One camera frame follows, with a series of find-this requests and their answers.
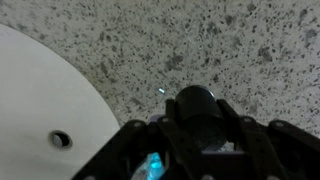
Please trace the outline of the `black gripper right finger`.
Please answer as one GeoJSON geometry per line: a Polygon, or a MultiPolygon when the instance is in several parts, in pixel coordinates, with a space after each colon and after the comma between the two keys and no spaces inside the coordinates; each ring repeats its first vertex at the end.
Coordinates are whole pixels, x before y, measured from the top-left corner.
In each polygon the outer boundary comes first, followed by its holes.
{"type": "Polygon", "coordinates": [[[287,180],[268,136],[260,125],[249,116],[240,116],[225,100],[217,104],[225,119],[227,139],[249,156],[251,172],[255,180],[287,180]]]}

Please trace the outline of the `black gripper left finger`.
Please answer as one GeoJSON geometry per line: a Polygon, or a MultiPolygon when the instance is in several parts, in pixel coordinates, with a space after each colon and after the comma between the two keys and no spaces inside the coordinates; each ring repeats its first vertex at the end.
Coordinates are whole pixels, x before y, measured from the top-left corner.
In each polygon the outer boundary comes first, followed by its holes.
{"type": "Polygon", "coordinates": [[[165,173],[161,180],[199,180],[200,172],[196,168],[199,151],[191,143],[190,137],[178,124],[175,101],[165,102],[165,114],[157,125],[165,140],[165,173]]]}

